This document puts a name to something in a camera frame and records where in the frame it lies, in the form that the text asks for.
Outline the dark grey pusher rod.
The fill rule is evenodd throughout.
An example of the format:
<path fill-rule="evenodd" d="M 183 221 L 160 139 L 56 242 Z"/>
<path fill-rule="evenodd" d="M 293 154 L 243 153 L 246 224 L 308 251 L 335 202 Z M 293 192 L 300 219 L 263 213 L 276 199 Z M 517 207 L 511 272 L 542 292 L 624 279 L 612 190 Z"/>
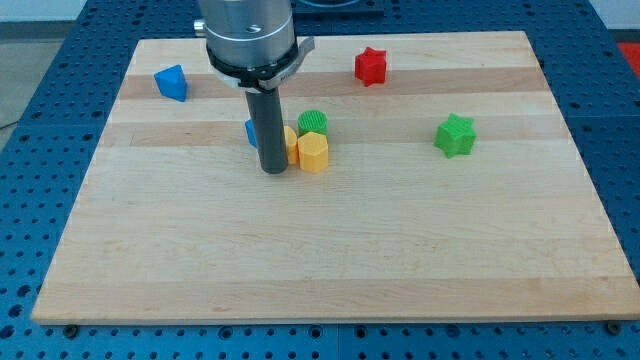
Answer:
<path fill-rule="evenodd" d="M 268 174 L 279 174 L 288 167 L 284 125 L 278 89 L 245 93 L 260 165 Z"/>

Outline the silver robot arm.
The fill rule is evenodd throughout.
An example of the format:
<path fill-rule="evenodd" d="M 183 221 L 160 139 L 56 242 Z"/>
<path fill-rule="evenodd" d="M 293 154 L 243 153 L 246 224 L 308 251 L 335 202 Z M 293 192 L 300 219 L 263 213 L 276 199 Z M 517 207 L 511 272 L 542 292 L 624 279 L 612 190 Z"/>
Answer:
<path fill-rule="evenodd" d="M 241 89 L 253 123 L 260 165 L 279 174 L 288 167 L 279 87 L 301 67 L 315 41 L 296 37 L 289 0 L 199 0 L 195 31 L 217 76 Z"/>

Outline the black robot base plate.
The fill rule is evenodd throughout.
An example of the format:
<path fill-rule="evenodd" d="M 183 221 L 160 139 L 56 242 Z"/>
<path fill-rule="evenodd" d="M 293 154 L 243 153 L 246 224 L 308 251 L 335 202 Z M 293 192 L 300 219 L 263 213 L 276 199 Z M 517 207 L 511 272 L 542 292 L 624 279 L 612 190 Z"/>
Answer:
<path fill-rule="evenodd" d="M 292 0 L 296 14 L 383 14 L 385 0 Z"/>

